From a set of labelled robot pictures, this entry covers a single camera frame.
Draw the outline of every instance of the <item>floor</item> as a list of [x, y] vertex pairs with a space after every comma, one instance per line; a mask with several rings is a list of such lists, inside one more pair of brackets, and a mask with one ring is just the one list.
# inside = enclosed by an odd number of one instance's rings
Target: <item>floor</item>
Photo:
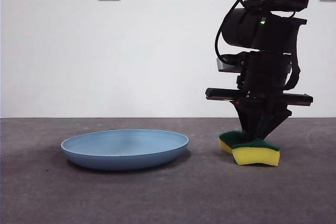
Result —
[[[237, 119], [3, 119], [1, 223], [336, 223], [336, 119], [288, 119], [268, 141], [279, 167], [238, 166], [218, 148]], [[99, 172], [66, 160], [60, 143], [110, 129], [183, 133], [172, 163]]]

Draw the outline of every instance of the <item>blue plate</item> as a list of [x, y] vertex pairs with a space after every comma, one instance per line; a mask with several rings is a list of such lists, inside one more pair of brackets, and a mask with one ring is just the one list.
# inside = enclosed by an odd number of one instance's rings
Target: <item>blue plate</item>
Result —
[[135, 170], [162, 165], [187, 147], [180, 133], [159, 130], [114, 130], [75, 136], [61, 148], [73, 163], [99, 170]]

